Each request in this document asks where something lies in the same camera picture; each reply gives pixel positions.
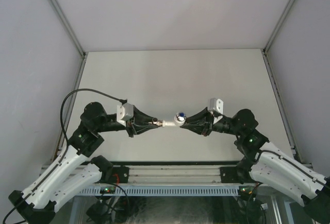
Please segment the white plastic water faucet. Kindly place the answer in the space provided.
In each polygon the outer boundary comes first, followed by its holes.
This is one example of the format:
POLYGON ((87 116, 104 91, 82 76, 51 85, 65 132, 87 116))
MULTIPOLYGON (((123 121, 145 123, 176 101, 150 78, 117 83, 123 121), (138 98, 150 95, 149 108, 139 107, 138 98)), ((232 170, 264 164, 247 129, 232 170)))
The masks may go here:
POLYGON ((162 127, 181 127, 186 122, 186 115, 184 112, 177 112, 172 121, 162 121, 162 127))

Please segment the silver threaded pipe fitting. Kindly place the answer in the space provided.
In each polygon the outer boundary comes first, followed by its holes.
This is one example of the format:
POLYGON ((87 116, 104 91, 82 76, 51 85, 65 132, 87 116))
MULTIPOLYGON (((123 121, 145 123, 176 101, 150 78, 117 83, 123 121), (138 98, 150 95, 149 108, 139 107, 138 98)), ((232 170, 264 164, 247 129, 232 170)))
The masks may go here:
POLYGON ((152 124, 153 125, 156 125, 158 127, 165 127, 165 125, 166 125, 166 123, 165 123, 164 120, 160 120, 160 119, 158 119, 156 117, 153 117, 152 118, 152 124))

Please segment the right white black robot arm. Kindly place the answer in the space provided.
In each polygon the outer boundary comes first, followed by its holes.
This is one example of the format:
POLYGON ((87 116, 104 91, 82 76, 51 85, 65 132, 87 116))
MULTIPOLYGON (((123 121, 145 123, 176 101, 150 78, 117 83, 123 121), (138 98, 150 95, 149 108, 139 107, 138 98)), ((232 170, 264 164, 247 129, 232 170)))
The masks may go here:
POLYGON ((258 122, 249 109, 227 117, 207 108, 191 117, 180 112, 181 128, 198 135, 212 132, 234 135, 243 159, 237 164, 242 182, 266 184, 290 197, 318 223, 329 223, 329 178, 291 158, 257 130, 258 122))

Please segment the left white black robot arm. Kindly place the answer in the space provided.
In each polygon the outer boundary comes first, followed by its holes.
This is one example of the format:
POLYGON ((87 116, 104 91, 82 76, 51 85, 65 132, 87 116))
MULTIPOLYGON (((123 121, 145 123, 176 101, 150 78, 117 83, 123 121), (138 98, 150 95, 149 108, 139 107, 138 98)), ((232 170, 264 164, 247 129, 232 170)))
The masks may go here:
POLYGON ((113 164, 103 156, 92 157, 104 141, 100 133, 125 130, 133 137, 156 129, 157 122, 129 103, 119 106, 116 114, 107 114, 99 102, 88 104, 65 150, 34 183, 9 195, 14 210, 26 223, 50 223, 59 209, 87 186, 117 182, 113 164))

